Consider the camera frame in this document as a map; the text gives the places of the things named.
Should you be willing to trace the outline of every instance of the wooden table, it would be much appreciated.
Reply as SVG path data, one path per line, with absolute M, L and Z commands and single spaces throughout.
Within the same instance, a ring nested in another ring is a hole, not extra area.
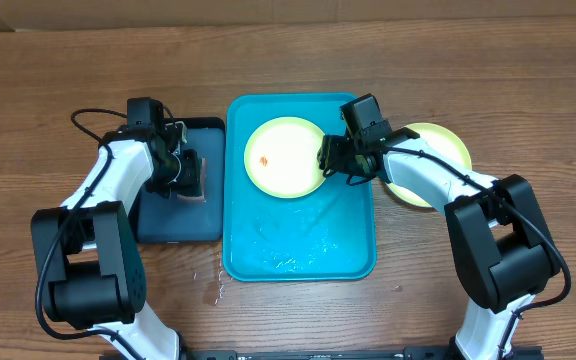
M 372 92 L 393 127 L 441 124 L 477 170 L 526 177 L 574 284 L 562 304 L 527 314 L 515 343 L 576 358 L 576 18 L 0 34 L 0 358 L 112 351 L 100 339 L 55 341 L 33 312 L 30 217 L 60 204 L 96 159 L 73 110 L 124 111 L 150 96 L 177 116 L 225 119 L 239 95 L 302 91 Z M 83 121 L 97 133 L 120 123 Z M 444 220 L 373 190 L 379 260 L 363 280 L 220 281 L 219 244 L 143 246 L 148 301 L 195 349 L 446 344 L 467 296 Z M 540 298 L 561 286 L 558 276 Z

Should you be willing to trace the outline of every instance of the blue tray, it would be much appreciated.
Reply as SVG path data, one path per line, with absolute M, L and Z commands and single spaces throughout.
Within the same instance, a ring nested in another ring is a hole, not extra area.
M 372 271 L 377 246 L 370 183 L 350 187 L 335 175 L 309 195 L 280 199 L 258 189 L 244 168 L 246 143 L 261 124 L 297 116 L 327 135 L 343 135 L 339 107 L 353 99 L 349 93 L 246 95 L 230 105 L 223 262 L 233 278 L 353 280 Z

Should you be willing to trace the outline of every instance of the wood grain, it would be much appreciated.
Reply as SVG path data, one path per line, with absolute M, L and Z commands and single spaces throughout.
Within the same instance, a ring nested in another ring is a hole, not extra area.
M 515 342 L 576 357 L 576 18 L 524 18 L 0 34 L 0 358 L 111 350 L 99 339 L 52 340 L 32 310 L 30 217 L 70 195 L 96 158 L 68 121 L 73 110 L 123 110 L 127 98 L 151 96 L 178 116 L 225 118 L 240 95 L 301 91 L 372 92 L 393 126 L 441 124 L 464 140 L 477 170 L 526 177 L 574 284 L 564 303 L 527 314 Z M 84 121 L 98 133 L 119 124 Z M 373 189 L 379 260 L 367 278 L 222 276 L 214 306 L 219 244 L 143 246 L 149 303 L 196 349 L 447 343 L 467 297 L 444 221 Z M 552 280 L 541 298 L 561 285 Z

